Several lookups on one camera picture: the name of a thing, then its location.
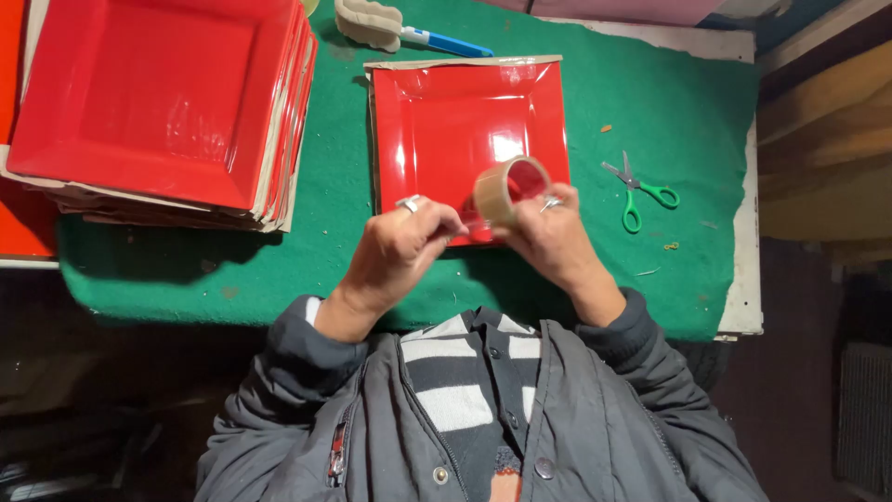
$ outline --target snap button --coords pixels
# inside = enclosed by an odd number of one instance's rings
[[[437,484],[446,484],[446,481],[449,480],[449,472],[442,467],[437,467],[434,469],[434,481]]]
[[[544,456],[540,456],[536,459],[536,464],[534,466],[535,471],[539,474],[539,477],[543,480],[550,480],[555,477],[555,464],[551,462],[548,458]]]

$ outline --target zipper pull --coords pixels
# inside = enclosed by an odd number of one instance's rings
[[[344,445],[343,434],[347,430],[347,422],[337,424],[334,429],[334,439],[332,440],[332,450],[328,455],[328,482],[329,486],[337,488],[343,485],[344,472]]]

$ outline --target green felt table cover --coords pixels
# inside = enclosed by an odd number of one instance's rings
[[[645,294],[668,337],[711,339],[734,273],[732,219],[743,197],[754,65],[699,59],[470,0],[389,4],[406,24],[489,47],[497,56],[564,56],[570,174],[600,259],[619,284]],[[320,46],[292,232],[129,227],[63,217],[62,273],[81,304],[136,322],[262,325],[296,296],[324,296],[342,278],[375,206],[362,64],[452,56],[411,44],[393,55],[355,44],[337,31],[329,2],[310,24]],[[613,129],[599,132],[607,124]],[[637,235],[620,221],[624,184],[600,166],[622,166],[624,149],[639,179],[669,185],[681,196],[678,209],[669,211],[637,191],[643,220]],[[664,250],[672,242],[678,249]],[[526,322],[573,316],[563,293],[513,251],[455,249],[379,328],[409,329],[479,305]]]

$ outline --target hand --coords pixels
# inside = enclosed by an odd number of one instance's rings
[[[542,211],[543,196],[514,205],[517,225],[493,229],[546,279],[573,300],[580,319],[592,326],[607,326],[625,309],[625,297],[591,246],[579,216],[576,188],[563,183],[551,187],[563,200]]]
[[[316,329],[330,339],[359,342],[415,286],[449,241],[467,235],[455,209],[415,200],[366,222],[350,268],[319,306]]]

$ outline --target blue handle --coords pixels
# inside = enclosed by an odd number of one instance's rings
[[[468,44],[467,42],[462,42],[461,40],[445,37],[436,33],[431,33],[431,37],[427,41],[427,44],[431,47],[436,47],[465,57],[493,57],[492,51],[486,47],[475,46],[474,44]]]

